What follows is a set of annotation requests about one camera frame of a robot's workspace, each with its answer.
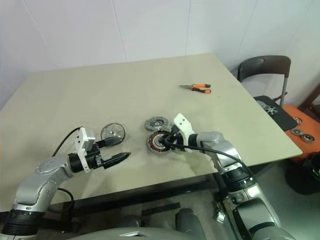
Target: gray floor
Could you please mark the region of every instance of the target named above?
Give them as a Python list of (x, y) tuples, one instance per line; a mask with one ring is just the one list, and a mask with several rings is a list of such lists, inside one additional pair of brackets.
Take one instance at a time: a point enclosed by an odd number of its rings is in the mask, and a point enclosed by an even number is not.
[[(274, 164), (257, 179), (279, 215), (282, 227), (297, 240), (318, 240), (320, 223), (320, 193), (300, 195), (287, 185), (284, 177), (286, 162)], [(208, 190), (188, 193), (159, 201), (137, 204), (122, 209), (95, 213), (78, 219), (82, 228), (79, 235), (115, 228), (122, 216), (140, 215), (142, 210), (180, 202), (182, 208), (192, 208), (199, 217), (208, 240), (234, 240), (228, 221), (224, 224), (213, 220), (212, 193)], [(147, 226), (175, 228), (175, 214), (178, 209), (144, 217)], [(38, 239), (62, 240), (78, 234), (41, 230)]]

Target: white wall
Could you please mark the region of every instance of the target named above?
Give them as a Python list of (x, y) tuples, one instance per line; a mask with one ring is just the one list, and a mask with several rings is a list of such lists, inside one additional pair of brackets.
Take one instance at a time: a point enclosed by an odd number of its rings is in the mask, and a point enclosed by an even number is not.
[[(292, 60), (286, 102), (320, 81), (320, 0), (1, 0), (0, 109), (29, 72), (214, 52)], [(278, 96), (282, 78), (244, 83)]]

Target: beige table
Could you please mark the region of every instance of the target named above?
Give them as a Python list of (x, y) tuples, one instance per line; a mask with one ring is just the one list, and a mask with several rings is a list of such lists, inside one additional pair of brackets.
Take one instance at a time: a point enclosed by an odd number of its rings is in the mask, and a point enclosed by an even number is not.
[[(180, 88), (182, 84), (211, 84), (212, 93)], [(125, 141), (108, 150), (131, 156), (112, 168), (78, 173), (63, 187), (75, 199), (214, 173), (208, 157), (147, 151), (146, 119), (170, 121), (183, 113), (195, 132), (219, 131), (238, 149), (247, 165), (301, 154), (301, 150), (246, 92), (217, 57), (211, 54), (86, 66), (29, 75), (1, 111), (0, 211), (11, 207), (19, 183), (78, 126), (124, 125)], [(74, 150), (74, 138), (59, 152)], [(57, 193), (55, 202), (67, 201)]]

